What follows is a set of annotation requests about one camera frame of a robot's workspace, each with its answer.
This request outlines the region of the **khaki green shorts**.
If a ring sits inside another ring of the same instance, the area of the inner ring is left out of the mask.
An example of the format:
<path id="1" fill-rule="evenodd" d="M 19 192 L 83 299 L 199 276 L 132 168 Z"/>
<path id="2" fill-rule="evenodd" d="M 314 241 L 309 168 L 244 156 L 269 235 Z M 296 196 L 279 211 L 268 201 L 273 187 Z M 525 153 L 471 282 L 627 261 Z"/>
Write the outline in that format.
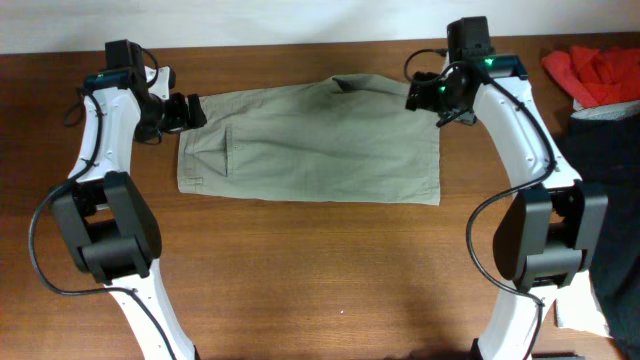
<path id="1" fill-rule="evenodd" d="M 204 96 L 205 126 L 181 134 L 183 193 L 299 202 L 438 205 L 437 114 L 405 107 L 380 75 Z"/>

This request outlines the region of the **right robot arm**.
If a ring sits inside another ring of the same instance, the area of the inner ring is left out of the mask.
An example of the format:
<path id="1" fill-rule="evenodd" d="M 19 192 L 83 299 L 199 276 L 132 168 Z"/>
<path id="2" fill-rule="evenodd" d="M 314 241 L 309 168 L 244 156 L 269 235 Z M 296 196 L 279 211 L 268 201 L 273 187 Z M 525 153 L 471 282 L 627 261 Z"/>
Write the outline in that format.
<path id="1" fill-rule="evenodd" d="M 467 250 L 479 273 L 499 290 L 473 359 L 531 359 L 549 308 L 584 279 L 608 206 L 605 192 L 583 181 L 564 158 L 542 120 L 528 74 L 515 55 L 460 58 L 439 73 L 407 74 L 406 107 L 441 114 L 444 126 L 471 113 L 487 129 L 510 186 L 484 200 L 465 229 Z M 479 215 L 512 200 L 493 238 L 500 273 L 492 276 L 473 245 Z"/>

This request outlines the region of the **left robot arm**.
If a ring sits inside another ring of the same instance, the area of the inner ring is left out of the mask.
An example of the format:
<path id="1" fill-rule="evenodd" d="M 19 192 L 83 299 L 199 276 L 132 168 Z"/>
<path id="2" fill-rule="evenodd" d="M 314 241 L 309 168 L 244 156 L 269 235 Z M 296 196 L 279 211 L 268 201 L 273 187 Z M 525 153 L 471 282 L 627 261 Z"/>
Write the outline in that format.
<path id="1" fill-rule="evenodd" d="M 106 67 L 79 90 L 85 126 L 68 179 L 45 202 L 69 255 L 97 294 L 123 312 L 145 358 L 196 359 L 160 272 L 158 222 L 130 175 L 135 143 L 205 125 L 197 95 L 174 92 L 175 72 L 147 66 L 152 54 L 129 40 L 106 43 Z"/>

